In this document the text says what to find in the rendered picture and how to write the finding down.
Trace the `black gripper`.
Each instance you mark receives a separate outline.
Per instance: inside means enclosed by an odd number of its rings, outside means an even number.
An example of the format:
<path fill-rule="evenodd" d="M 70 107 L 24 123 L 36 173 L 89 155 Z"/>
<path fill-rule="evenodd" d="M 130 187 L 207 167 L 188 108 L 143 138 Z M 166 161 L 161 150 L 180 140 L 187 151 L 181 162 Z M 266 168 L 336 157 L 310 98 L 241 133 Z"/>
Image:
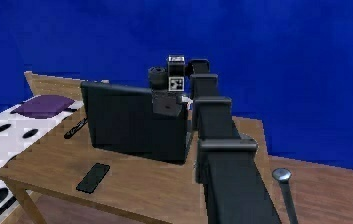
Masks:
<path fill-rule="evenodd" d="M 153 112 L 178 117 L 185 109 L 182 93 L 169 90 L 169 76 L 165 67 L 148 69 L 149 86 L 152 92 Z"/>

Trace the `black box machine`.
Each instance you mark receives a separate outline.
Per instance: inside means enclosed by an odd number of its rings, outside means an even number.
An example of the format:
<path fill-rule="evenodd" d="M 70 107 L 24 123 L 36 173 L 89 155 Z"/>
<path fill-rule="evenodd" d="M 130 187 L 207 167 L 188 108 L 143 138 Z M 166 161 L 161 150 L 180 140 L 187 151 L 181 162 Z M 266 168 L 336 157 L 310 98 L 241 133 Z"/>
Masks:
<path fill-rule="evenodd" d="M 149 88 L 87 81 L 80 88 L 93 147 L 174 164 L 186 161 L 186 106 L 171 117 L 153 112 Z"/>

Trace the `black cellphone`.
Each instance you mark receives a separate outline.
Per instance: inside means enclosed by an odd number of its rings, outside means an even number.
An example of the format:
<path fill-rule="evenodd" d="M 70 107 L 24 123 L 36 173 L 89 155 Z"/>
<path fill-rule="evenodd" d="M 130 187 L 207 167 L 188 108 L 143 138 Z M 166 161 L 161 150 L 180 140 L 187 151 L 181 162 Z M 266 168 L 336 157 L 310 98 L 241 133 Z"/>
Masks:
<path fill-rule="evenodd" d="M 76 190 L 92 194 L 109 170 L 109 165 L 95 163 L 77 185 Z"/>

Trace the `wooden table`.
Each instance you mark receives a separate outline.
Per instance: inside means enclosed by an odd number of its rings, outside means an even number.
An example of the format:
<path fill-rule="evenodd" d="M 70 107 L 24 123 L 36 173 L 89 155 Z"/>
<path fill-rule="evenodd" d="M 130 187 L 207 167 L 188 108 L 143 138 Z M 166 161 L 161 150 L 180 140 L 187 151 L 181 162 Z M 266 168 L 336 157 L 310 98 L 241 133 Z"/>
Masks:
<path fill-rule="evenodd" d="M 65 139 L 67 131 L 87 118 L 83 106 L 0 168 L 0 180 L 34 224 L 46 222 L 30 198 L 30 191 L 145 224 L 208 224 L 204 187 L 195 181 L 198 133 L 191 128 L 193 105 L 185 106 L 190 142 L 183 164 L 95 148 L 88 122 L 72 138 Z M 92 194 L 77 191 L 77 185 L 95 163 L 109 165 L 109 172 Z"/>

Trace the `black pen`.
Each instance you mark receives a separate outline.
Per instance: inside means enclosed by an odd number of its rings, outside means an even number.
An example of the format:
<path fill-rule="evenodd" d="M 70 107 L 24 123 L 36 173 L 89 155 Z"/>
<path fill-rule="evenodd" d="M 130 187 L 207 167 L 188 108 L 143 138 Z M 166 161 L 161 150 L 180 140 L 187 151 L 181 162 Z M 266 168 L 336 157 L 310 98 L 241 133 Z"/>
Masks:
<path fill-rule="evenodd" d="M 69 131 L 67 131 L 64 134 L 65 139 L 70 139 L 72 138 L 79 130 L 82 129 L 83 126 L 85 126 L 88 122 L 87 118 L 83 118 L 81 121 L 79 121 L 74 127 L 72 127 Z"/>

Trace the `purple cushion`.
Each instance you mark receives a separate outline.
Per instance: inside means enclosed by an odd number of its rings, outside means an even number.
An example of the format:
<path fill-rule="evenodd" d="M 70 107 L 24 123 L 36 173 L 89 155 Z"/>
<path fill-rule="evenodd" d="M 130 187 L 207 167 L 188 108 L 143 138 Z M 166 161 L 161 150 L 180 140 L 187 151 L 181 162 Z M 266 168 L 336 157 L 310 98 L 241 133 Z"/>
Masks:
<path fill-rule="evenodd" d="M 74 103 L 73 99 L 59 95 L 39 95 L 11 111 L 11 114 L 19 114 L 28 118 L 47 119 L 52 118 Z"/>

